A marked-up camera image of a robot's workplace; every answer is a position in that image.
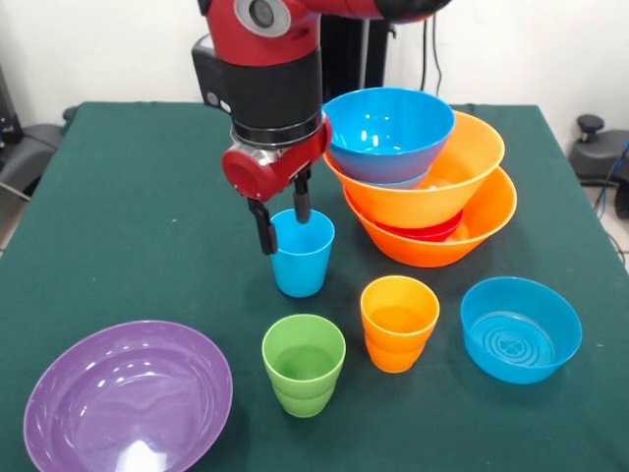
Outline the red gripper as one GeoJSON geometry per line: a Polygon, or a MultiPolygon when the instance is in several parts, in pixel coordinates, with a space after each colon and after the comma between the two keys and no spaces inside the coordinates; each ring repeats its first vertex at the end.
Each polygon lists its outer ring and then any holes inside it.
{"type": "Polygon", "coordinates": [[[284,148],[265,149],[239,141],[232,132],[233,144],[222,156],[222,169],[228,182],[248,198],[257,224],[260,247],[265,255],[277,252],[275,227],[263,203],[284,191],[293,181],[294,210],[297,221],[306,224],[311,216],[309,168],[329,149],[332,126],[327,116],[319,130],[305,141],[284,148]]]}

